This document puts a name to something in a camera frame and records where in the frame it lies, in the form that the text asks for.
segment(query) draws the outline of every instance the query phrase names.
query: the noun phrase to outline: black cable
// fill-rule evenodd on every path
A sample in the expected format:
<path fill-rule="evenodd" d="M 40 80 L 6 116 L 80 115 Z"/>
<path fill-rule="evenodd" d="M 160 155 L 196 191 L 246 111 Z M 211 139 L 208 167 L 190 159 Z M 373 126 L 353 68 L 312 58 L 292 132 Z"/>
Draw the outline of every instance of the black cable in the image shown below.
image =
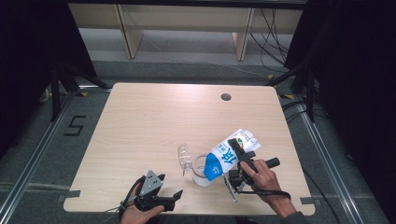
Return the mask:
<path fill-rule="evenodd" d="M 280 53 L 280 55 L 282 56 L 282 59 L 283 59 L 283 62 L 285 62 L 286 61 L 286 56 L 285 56 L 285 54 L 284 54 L 284 52 L 283 52 L 283 50 L 280 48 L 280 43 L 279 43 L 279 39 L 277 38 L 277 31 L 276 31 L 276 23 L 275 23 L 275 14 L 276 14 L 276 9 L 275 8 L 273 8 L 273 22 L 274 22 L 274 31 L 275 31 L 275 36 L 274 36 L 274 33 L 272 33 L 272 35 L 273 35 L 273 38 L 274 38 L 274 40 L 275 40 L 275 42 L 277 43 L 277 45 L 279 46 L 279 53 Z"/>
<path fill-rule="evenodd" d="M 286 122 L 287 122 L 287 123 L 292 122 L 295 118 L 297 118 L 299 115 L 301 115 L 301 114 L 303 114 L 303 113 L 305 113 L 305 112 L 306 112 L 306 110 L 297 112 L 297 113 L 295 113 L 295 114 L 289 116 L 288 118 L 286 118 Z"/>
<path fill-rule="evenodd" d="M 303 168 L 303 172 L 306 174 L 306 176 L 308 176 L 308 178 L 311 180 L 311 182 L 315 185 L 315 187 L 318 189 L 318 191 L 320 192 L 320 194 L 323 197 L 323 200 L 326 202 L 327 205 L 329 205 L 330 210 L 332 211 L 332 214 L 335 217 L 335 220 L 337 221 L 337 223 L 341 223 L 339 217 L 337 216 L 337 214 L 334 211 L 334 208 L 332 207 L 332 205 L 330 204 L 329 200 L 327 199 L 326 195 L 323 193 L 323 191 L 320 189 L 320 187 L 318 186 L 317 182 L 314 180 L 314 178 L 305 170 L 304 167 Z"/>
<path fill-rule="evenodd" d="M 297 105 L 297 104 L 304 104 L 305 100 L 301 100 L 301 101 L 294 101 L 285 105 L 282 105 L 282 110 L 283 112 L 285 112 L 288 108 L 290 108 L 293 105 Z"/>
<path fill-rule="evenodd" d="M 282 61 L 280 61 L 274 54 L 272 54 L 270 51 L 268 51 L 267 49 L 265 49 L 264 47 L 262 47 L 262 45 L 256 40 L 256 38 L 254 37 L 254 35 L 252 33 L 250 33 L 250 36 L 253 38 L 253 40 L 256 42 L 256 44 L 262 49 L 264 50 L 268 55 L 270 55 L 274 60 L 276 60 L 277 62 L 279 62 L 280 64 L 284 65 L 284 63 Z"/>
<path fill-rule="evenodd" d="M 287 193 L 286 191 L 282 191 L 282 190 L 260 189 L 260 190 L 253 190 L 253 191 L 241 191 L 241 193 L 257 194 L 257 195 L 261 195 L 261 196 L 282 195 L 282 196 L 285 196 L 285 197 L 291 199 L 290 194 Z"/>
<path fill-rule="evenodd" d="M 273 71 L 273 72 L 286 73 L 286 72 L 284 72 L 284 71 L 279 71 L 279 70 L 276 70 L 276 69 L 273 69 L 273 68 L 270 68 L 270 67 L 266 66 L 266 65 L 264 64 L 263 61 L 262 61 L 262 66 L 263 66 L 264 68 L 270 70 L 270 71 Z"/>
<path fill-rule="evenodd" d="M 277 32 L 276 32 L 276 34 L 274 35 L 274 32 L 272 31 L 273 26 L 274 26 L 275 31 L 276 31 L 275 14 L 276 14 L 276 10 L 273 9 L 273 20 L 272 20 L 271 26 L 270 26 L 270 24 L 269 24 L 267 18 L 266 18 L 265 15 L 264 15 L 264 11 L 262 10 L 262 17 L 264 18 L 265 23 L 267 24 L 267 27 L 268 27 L 268 30 L 269 30 L 268 36 L 271 35 L 271 36 L 273 37 L 273 39 L 275 40 L 275 42 L 276 42 L 277 45 L 278 45 L 278 48 L 275 47 L 275 46 L 273 46 L 273 45 L 270 44 L 269 42 L 268 42 L 268 44 L 270 44 L 273 48 L 282 51 L 281 54 L 283 54 L 283 52 L 286 52 L 286 53 L 287 53 L 287 51 L 289 51 L 289 50 L 288 50 L 286 47 L 284 47 L 283 45 L 281 45 L 281 44 L 279 43 L 279 40 L 278 40 L 278 38 L 277 38 Z"/>

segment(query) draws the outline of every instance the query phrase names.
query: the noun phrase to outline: metal frame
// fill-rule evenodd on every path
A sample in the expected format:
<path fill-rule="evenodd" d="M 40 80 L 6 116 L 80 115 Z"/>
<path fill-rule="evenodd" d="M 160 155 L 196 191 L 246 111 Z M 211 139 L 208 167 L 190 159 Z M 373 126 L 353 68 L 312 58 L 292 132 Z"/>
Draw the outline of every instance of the metal frame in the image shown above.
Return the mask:
<path fill-rule="evenodd" d="M 294 96 L 296 101 L 303 100 L 303 97 L 300 94 L 295 94 Z M 299 104 L 298 108 L 300 112 L 306 110 L 305 105 Z M 326 169 L 327 174 L 329 175 L 330 180 L 332 181 L 332 186 L 334 187 L 335 192 L 340 199 L 341 205 L 343 205 L 344 210 L 346 211 L 346 216 L 348 217 L 350 223 L 364 223 L 358 206 L 347 189 L 343 178 L 338 173 L 338 170 L 332 161 L 332 156 L 330 155 L 329 150 L 326 148 L 326 145 L 319 134 L 317 126 L 314 122 L 311 122 L 311 119 L 306 115 L 306 113 L 303 113 L 302 116 L 305 127 L 315 144 L 315 148 L 318 151 L 319 157 L 324 165 L 324 168 Z"/>

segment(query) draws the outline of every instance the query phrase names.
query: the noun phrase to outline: hand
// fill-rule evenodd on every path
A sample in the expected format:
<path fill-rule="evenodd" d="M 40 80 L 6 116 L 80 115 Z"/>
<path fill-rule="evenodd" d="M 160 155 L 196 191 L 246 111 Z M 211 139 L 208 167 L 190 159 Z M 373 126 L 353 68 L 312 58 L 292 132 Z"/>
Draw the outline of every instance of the hand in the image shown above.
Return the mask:
<path fill-rule="evenodd" d="M 131 193 L 131 196 L 136 195 L 136 189 L 139 188 L 138 184 L 134 190 Z M 129 202 L 127 209 L 124 211 L 122 218 L 121 218 L 121 224 L 144 224 L 149 219 L 152 217 L 157 216 L 160 214 L 164 207 L 162 205 L 153 207 L 151 210 L 148 210 L 147 212 L 142 212 L 139 209 L 136 208 L 136 206 L 132 205 L 134 202 Z"/>
<path fill-rule="evenodd" d="M 254 180 L 254 184 L 251 186 L 253 190 L 281 190 L 276 178 L 276 173 L 268 168 L 265 160 L 257 160 L 254 161 L 253 164 L 257 169 L 257 173 L 251 169 L 247 163 L 243 161 L 241 162 L 242 169 L 244 169 L 244 171 Z M 296 209 L 290 199 L 283 195 L 260 196 L 260 198 L 265 203 L 268 203 L 282 218 L 296 212 Z"/>

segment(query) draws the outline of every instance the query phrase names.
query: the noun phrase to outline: wire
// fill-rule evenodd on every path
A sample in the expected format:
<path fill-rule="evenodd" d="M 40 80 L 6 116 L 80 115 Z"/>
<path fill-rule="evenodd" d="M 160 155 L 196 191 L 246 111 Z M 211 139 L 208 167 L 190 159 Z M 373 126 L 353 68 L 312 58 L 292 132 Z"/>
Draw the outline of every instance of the wire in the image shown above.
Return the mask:
<path fill-rule="evenodd" d="M 301 114 L 303 114 L 303 113 L 305 113 L 305 112 L 306 112 L 306 110 L 297 112 L 297 113 L 295 113 L 295 114 L 289 116 L 288 118 L 286 118 L 286 122 L 287 122 L 287 123 L 292 122 L 295 118 L 297 118 L 299 115 L 301 115 Z"/>
<path fill-rule="evenodd" d="M 332 207 L 332 205 L 330 204 L 329 200 L 327 199 L 326 195 L 323 193 L 323 191 L 321 190 L 321 188 L 318 186 L 317 182 L 314 180 L 314 178 L 305 170 L 305 168 L 302 166 L 303 168 L 303 172 L 306 174 L 306 176 L 308 176 L 308 178 L 311 180 L 311 182 L 315 185 L 315 187 L 318 189 L 318 191 L 320 192 L 320 194 L 323 197 L 323 200 L 326 202 L 327 205 L 329 205 L 330 210 L 332 211 L 332 214 L 334 215 L 335 220 L 337 221 L 337 223 L 341 223 L 339 217 L 337 216 L 337 214 L 334 211 L 334 208 Z"/>
<path fill-rule="evenodd" d="M 286 61 L 285 53 L 288 53 L 289 50 L 286 47 L 284 47 L 283 45 L 281 45 L 280 42 L 279 42 L 279 39 L 277 38 L 276 22 L 275 22 L 276 9 L 272 9 L 273 13 L 272 13 L 271 25 L 268 22 L 267 18 L 265 17 L 264 11 L 262 9 L 261 9 L 261 12 L 262 12 L 262 17 L 264 18 L 265 23 L 267 24 L 267 27 L 268 27 L 268 30 L 269 30 L 269 33 L 268 33 L 267 37 L 264 37 L 264 35 L 262 34 L 262 37 L 265 39 L 265 42 L 264 42 L 263 46 L 265 46 L 265 44 L 268 43 L 274 49 L 278 49 L 283 61 L 285 62 Z M 275 42 L 278 45 L 278 47 L 276 47 L 276 46 L 272 45 L 270 42 L 268 42 L 268 38 L 269 38 L 270 35 L 275 40 Z"/>
<path fill-rule="evenodd" d="M 280 61 L 274 54 L 272 54 L 270 51 L 268 51 L 268 49 L 265 49 L 264 46 L 262 46 L 259 41 L 256 40 L 256 38 L 254 37 L 254 35 L 252 33 L 250 33 L 250 36 L 253 38 L 253 40 L 256 42 L 256 44 L 262 49 L 264 50 L 268 55 L 270 55 L 274 60 L 276 60 L 277 62 L 279 62 L 280 64 L 284 64 L 282 61 Z"/>
<path fill-rule="evenodd" d="M 293 105 L 297 105 L 297 104 L 305 104 L 305 100 L 294 101 L 294 102 L 282 105 L 282 110 L 283 110 L 283 112 L 285 112 L 288 108 L 292 107 Z"/>
<path fill-rule="evenodd" d="M 273 39 L 275 40 L 275 42 L 277 43 L 277 45 L 278 45 L 278 48 L 276 48 L 276 47 L 274 47 L 274 48 L 276 48 L 276 49 L 282 49 L 282 48 L 283 48 L 283 51 L 287 52 L 287 51 L 289 51 L 288 48 L 286 48 L 286 47 L 284 47 L 283 45 L 281 45 L 281 44 L 279 43 L 278 38 L 277 38 L 276 23 L 275 23 L 275 14 L 276 14 L 276 9 L 273 9 L 273 20 L 272 20 L 271 27 L 270 27 L 269 22 L 268 22 L 267 18 L 266 18 L 265 15 L 264 15 L 264 11 L 262 10 L 262 16 L 264 17 L 264 20 L 265 20 L 265 22 L 267 23 L 267 26 L 268 26 L 268 29 L 269 29 L 269 34 L 268 34 L 268 35 L 271 35 L 271 36 L 273 37 Z M 273 25 L 274 25 L 274 27 L 275 27 L 275 32 L 276 32 L 275 35 L 274 35 L 274 33 L 272 32 L 272 27 L 273 27 Z"/>

